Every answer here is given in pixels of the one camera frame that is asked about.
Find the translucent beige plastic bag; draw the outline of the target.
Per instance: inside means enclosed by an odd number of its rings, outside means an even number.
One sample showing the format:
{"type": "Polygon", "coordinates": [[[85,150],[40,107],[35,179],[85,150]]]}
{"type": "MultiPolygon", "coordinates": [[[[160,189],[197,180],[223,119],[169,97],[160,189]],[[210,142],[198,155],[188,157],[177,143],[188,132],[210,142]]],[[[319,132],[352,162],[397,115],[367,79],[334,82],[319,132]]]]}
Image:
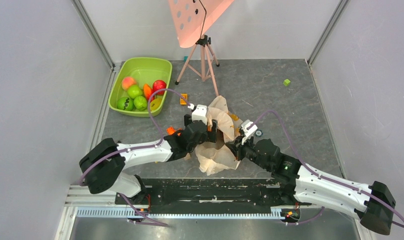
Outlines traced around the translucent beige plastic bag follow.
{"type": "Polygon", "coordinates": [[[236,170],[240,161],[225,144],[240,136],[238,129],[243,121],[229,111],[223,96],[217,96],[208,106],[207,120],[209,127],[213,126],[214,120],[217,121],[216,142],[205,142],[196,147],[199,170],[208,176],[223,170],[236,170]]]}

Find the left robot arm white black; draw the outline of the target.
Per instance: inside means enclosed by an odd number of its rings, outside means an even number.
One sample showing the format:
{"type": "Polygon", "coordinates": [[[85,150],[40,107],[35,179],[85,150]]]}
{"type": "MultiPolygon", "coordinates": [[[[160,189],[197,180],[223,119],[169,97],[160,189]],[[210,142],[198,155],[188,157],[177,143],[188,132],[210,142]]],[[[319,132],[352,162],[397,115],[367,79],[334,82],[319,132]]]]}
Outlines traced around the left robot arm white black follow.
{"type": "Polygon", "coordinates": [[[184,129],[159,141],[123,144],[116,143],[111,137],[103,139],[80,160],[83,173],[80,185],[87,186],[91,194],[112,190],[140,204],[146,199],[147,191],[138,176],[128,175],[124,170],[147,163],[182,159],[196,146],[216,142],[217,125],[217,120],[204,123],[192,120],[187,114],[184,129]]]}

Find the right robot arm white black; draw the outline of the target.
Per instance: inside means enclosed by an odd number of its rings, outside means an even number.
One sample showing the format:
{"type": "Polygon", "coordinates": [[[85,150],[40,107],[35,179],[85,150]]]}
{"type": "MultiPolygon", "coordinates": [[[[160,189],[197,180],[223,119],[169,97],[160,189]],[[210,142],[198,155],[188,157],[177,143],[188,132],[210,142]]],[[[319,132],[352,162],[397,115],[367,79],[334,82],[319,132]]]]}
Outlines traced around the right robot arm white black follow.
{"type": "Polygon", "coordinates": [[[280,183],[279,199],[285,204],[299,202],[333,209],[359,220],[365,228],[388,236],[395,199],[387,185],[358,183],[320,171],[286,155],[270,139],[257,143],[239,139],[226,146],[237,160],[248,159],[280,183]]]}

